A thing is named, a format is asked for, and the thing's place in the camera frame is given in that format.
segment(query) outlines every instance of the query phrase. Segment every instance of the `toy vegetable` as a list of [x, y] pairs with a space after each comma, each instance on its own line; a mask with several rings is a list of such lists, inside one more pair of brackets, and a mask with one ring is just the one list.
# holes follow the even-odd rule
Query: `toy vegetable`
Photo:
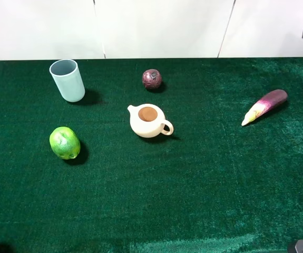
[[246, 125], [252, 122], [256, 118], [262, 116], [264, 113], [284, 103], [287, 99], [287, 96], [287, 93], [283, 90], [274, 90], [270, 93], [267, 93], [260, 100], [258, 100], [246, 113], [241, 125]]

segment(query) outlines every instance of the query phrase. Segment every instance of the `white teapot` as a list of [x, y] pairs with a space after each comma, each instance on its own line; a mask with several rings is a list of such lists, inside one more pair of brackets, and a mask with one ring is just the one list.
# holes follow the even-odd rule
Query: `white teapot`
[[[153, 104], [142, 104], [140, 106], [128, 106], [130, 112], [130, 126], [139, 136], [151, 138], [159, 135], [171, 135], [173, 125], [165, 119], [162, 110]], [[169, 127], [169, 131], [164, 130], [164, 126]]]

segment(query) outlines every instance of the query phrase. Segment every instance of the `green fruit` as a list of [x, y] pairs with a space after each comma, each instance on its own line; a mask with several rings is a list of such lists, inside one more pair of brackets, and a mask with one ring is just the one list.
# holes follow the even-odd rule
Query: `green fruit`
[[53, 152], [60, 158], [74, 159], [80, 152], [80, 141], [72, 129], [61, 126], [56, 128], [50, 136]]

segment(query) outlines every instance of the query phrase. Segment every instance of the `table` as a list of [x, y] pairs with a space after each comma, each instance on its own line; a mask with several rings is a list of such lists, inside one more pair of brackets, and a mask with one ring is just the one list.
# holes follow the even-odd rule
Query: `table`
[[[4, 252], [266, 252], [303, 239], [303, 58], [78, 60], [62, 99], [53, 61], [0, 61]], [[147, 91], [142, 73], [164, 80]], [[250, 107], [288, 102], [241, 127]], [[138, 137], [127, 107], [152, 103], [170, 137]], [[75, 160], [51, 150], [68, 126]]]

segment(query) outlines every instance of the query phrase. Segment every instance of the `white wall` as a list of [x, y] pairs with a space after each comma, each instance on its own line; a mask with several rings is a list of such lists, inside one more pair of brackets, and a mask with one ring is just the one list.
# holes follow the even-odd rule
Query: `white wall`
[[303, 56], [303, 0], [95, 2], [0, 0], [0, 60]]

